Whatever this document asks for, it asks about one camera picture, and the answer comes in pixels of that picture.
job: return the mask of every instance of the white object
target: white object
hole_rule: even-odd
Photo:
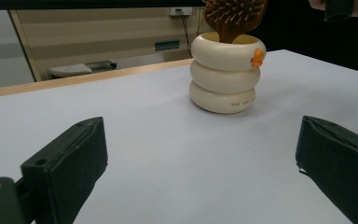
[[[252,69],[251,60],[255,50],[261,49],[266,55],[264,43],[251,35],[240,35],[232,44],[219,43],[216,32],[197,36],[191,44],[196,61],[206,67],[231,72]]]
[[[197,36],[192,46],[191,100],[214,113],[248,109],[267,53],[264,43],[250,35],[240,35],[232,44],[220,43],[219,35],[212,32]]]
[[[90,74],[92,73],[92,70],[85,64],[80,63],[68,66],[52,67],[48,69],[48,73],[56,77],[74,77]]]
[[[193,14],[193,7],[170,7],[170,16],[181,16],[178,10],[182,10],[185,16],[191,16],[191,14]]]
[[[191,100],[206,110],[221,114],[235,114],[246,110],[255,100],[255,89],[237,94],[206,91],[194,81],[189,87]]]
[[[260,80],[260,68],[243,72],[228,72],[205,67],[197,61],[190,66],[193,81],[207,91],[241,93],[252,89]]]

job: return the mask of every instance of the black device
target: black device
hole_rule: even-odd
[[[304,116],[296,161],[300,172],[358,224],[358,134],[328,120]]]
[[[0,9],[202,7],[202,0],[0,0]]]
[[[78,122],[25,161],[20,180],[0,177],[0,224],[73,223],[106,166],[103,118]]]
[[[343,21],[351,17],[353,0],[326,0],[325,21]]]

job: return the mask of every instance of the gray wall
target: gray wall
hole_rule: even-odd
[[[34,82],[7,11],[0,10],[0,87]]]

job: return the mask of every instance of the brush bristles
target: brush bristles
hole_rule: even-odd
[[[214,22],[242,26],[257,18],[264,9],[264,0],[202,0],[206,17]]]

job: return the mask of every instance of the wall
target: wall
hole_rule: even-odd
[[[34,82],[6,11],[0,10],[0,87]]]
[[[181,17],[169,9],[64,9],[11,11],[36,80],[49,79],[50,67],[161,53],[159,41],[180,40],[186,49]],[[186,17],[189,41],[196,36],[198,9]]]

